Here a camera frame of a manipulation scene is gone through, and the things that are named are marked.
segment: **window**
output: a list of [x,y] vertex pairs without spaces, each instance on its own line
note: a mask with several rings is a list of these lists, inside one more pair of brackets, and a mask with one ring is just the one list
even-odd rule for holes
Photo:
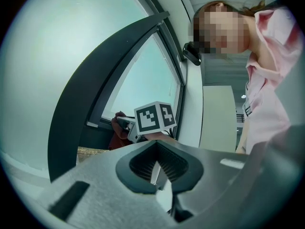
[[154,101],[170,103],[174,112],[180,82],[160,37],[154,33],[129,63],[102,113],[112,119],[116,112],[134,116],[134,109]]

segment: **ceiling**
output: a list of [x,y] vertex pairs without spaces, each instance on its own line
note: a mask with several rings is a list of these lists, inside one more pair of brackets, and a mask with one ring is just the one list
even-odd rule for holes
[[[190,0],[194,11],[213,0]],[[226,0],[236,8],[242,6],[252,7],[261,0]],[[244,94],[245,84],[248,81],[248,73],[245,69],[250,52],[241,54],[229,54],[228,60],[204,59],[202,64],[204,85],[231,85],[236,103],[244,102],[241,96]]]

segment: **woman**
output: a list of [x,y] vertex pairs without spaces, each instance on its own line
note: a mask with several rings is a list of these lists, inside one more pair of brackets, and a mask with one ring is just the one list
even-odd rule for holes
[[[288,9],[264,10],[263,1],[242,10],[221,0],[209,2],[194,15],[193,40],[201,53],[252,52],[246,64],[249,81],[238,153],[249,154],[254,144],[268,141],[290,126],[275,89],[297,62],[303,34]],[[147,138],[168,139],[160,133]]]

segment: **brown hair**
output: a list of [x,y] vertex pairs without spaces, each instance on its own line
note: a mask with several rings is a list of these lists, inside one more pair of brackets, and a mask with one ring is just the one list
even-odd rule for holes
[[205,4],[205,5],[203,5],[194,14],[193,22],[192,22],[193,36],[194,36],[194,38],[193,38],[193,47],[198,52],[211,53],[211,48],[209,46],[209,42],[204,42],[204,40],[203,40],[204,36],[201,35],[199,28],[195,28],[194,21],[195,20],[199,20],[199,18],[200,18],[199,13],[201,13],[201,12],[210,12],[212,10],[212,8],[214,8],[219,3],[223,3],[224,4],[227,12],[237,12],[237,13],[239,13],[241,15],[251,16],[251,17],[254,17],[254,14],[256,12],[262,11],[265,8],[265,0],[260,1],[258,5],[254,6],[252,8],[248,8],[248,7],[243,6],[240,10],[238,10],[235,7],[231,6],[230,4],[228,4],[224,0],[215,0],[215,1],[212,1],[212,2],[209,2],[209,3]]

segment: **pink shirt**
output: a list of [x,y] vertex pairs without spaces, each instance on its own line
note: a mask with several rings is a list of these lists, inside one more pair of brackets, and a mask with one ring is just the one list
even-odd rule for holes
[[249,122],[247,154],[254,144],[269,141],[290,126],[275,89],[295,65],[303,49],[303,34],[288,9],[258,12],[255,21],[257,34],[271,53],[276,71],[260,67],[253,53],[250,55],[246,65],[249,74],[247,98],[243,105],[245,119]]

